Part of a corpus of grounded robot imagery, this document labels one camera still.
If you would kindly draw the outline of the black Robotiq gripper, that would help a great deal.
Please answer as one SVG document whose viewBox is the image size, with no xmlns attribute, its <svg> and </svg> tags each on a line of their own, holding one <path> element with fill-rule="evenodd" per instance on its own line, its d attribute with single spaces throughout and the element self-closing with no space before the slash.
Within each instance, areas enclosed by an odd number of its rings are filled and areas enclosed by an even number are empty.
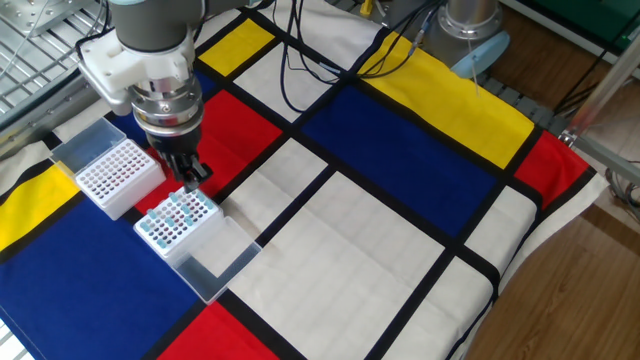
<svg viewBox="0 0 640 360">
<path fill-rule="evenodd" d="M 163 157 L 186 193 L 194 192 L 212 176 L 211 168 L 199 161 L 200 125 L 144 126 L 149 144 Z"/>
</svg>

